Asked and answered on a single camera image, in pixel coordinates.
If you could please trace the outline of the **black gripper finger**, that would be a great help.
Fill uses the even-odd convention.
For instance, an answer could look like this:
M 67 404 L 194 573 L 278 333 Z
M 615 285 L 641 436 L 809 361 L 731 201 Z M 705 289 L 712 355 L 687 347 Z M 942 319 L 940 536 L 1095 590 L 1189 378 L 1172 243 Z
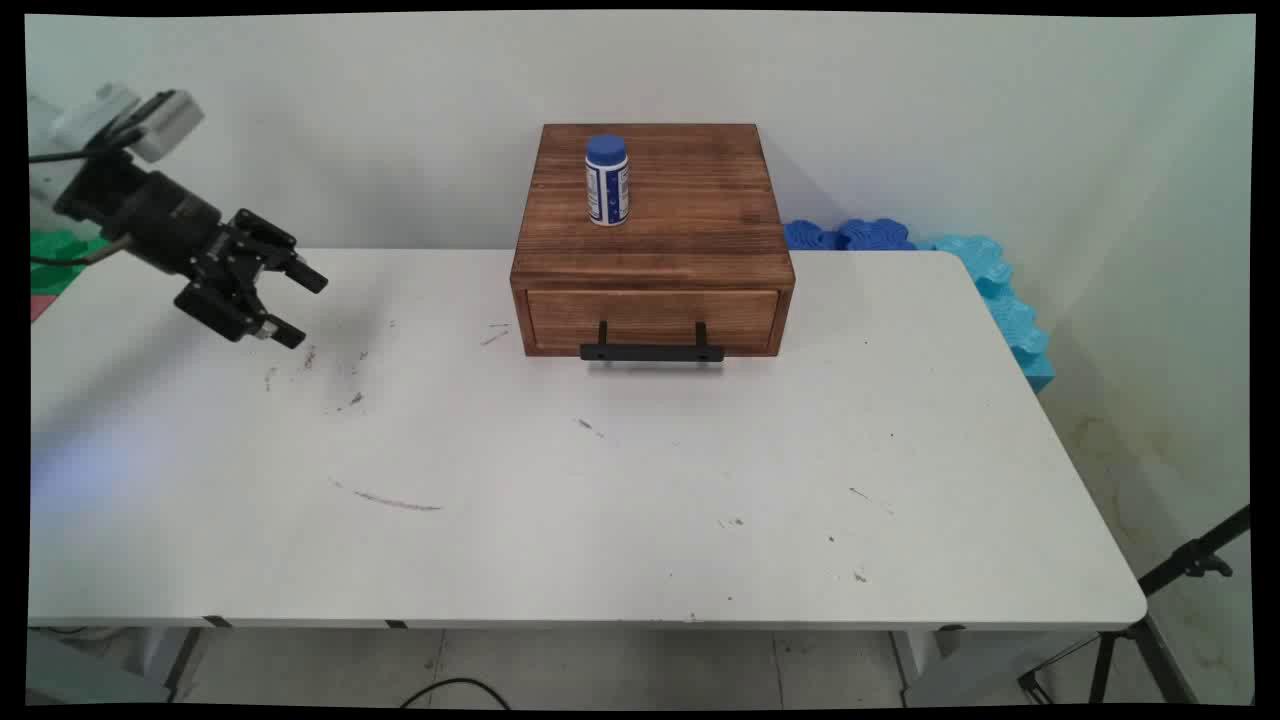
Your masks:
M 305 261 L 293 234 L 248 209 L 233 215 L 230 228 L 236 232 L 233 258 L 253 260 L 265 272 L 280 272 L 311 293 L 326 288 L 329 279 Z
M 255 292 L 246 304 L 237 292 L 212 281 L 191 281 L 175 296 L 174 305 L 230 342 L 253 337 L 297 348 L 307 337 L 300 328 L 268 313 Z

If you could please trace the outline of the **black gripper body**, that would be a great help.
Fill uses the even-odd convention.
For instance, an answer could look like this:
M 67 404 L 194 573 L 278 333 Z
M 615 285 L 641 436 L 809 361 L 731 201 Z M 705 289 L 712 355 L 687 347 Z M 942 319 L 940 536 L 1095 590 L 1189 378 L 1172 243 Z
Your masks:
M 54 210 L 96 224 L 108 242 L 82 258 L 56 258 L 56 266 L 87 266 L 129 252 L 166 274 L 232 282 L 223 213 L 161 172 L 136 165 L 124 150 L 83 159 Z

